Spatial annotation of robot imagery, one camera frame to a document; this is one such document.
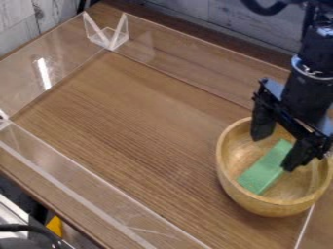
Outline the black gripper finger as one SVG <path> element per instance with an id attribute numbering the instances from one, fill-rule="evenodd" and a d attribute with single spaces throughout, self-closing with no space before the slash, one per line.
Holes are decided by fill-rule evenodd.
<path id="1" fill-rule="evenodd" d="M 313 159 L 322 160 L 323 158 L 323 141 L 308 137 L 296 141 L 281 166 L 292 172 L 299 166 L 308 165 Z"/>
<path id="2" fill-rule="evenodd" d="M 276 127 L 273 112 L 261 102 L 256 102 L 251 134 L 255 141 L 264 140 L 272 135 Z"/>

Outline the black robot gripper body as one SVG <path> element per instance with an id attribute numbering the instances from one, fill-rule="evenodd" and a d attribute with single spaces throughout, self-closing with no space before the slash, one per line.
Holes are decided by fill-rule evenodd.
<path id="1" fill-rule="evenodd" d="M 295 136 L 323 141 L 323 153 L 333 146 L 333 124 L 328 110 L 333 104 L 333 69 L 326 70 L 308 65 L 305 60 L 292 57 L 292 72 L 285 84 L 269 78 L 260 79 L 260 89 L 255 93 L 275 115 L 276 124 Z"/>

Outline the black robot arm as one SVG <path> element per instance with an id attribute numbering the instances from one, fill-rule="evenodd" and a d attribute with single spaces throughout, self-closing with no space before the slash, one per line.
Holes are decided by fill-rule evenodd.
<path id="1" fill-rule="evenodd" d="M 277 0 L 268 7 L 257 0 L 241 2 L 263 16 L 279 14 L 292 4 L 307 6 L 288 81 L 260 79 L 253 97 L 252 137 L 260 141 L 279 126 L 287 129 L 296 142 L 281 167 L 292 171 L 324 159 L 333 149 L 333 0 Z"/>

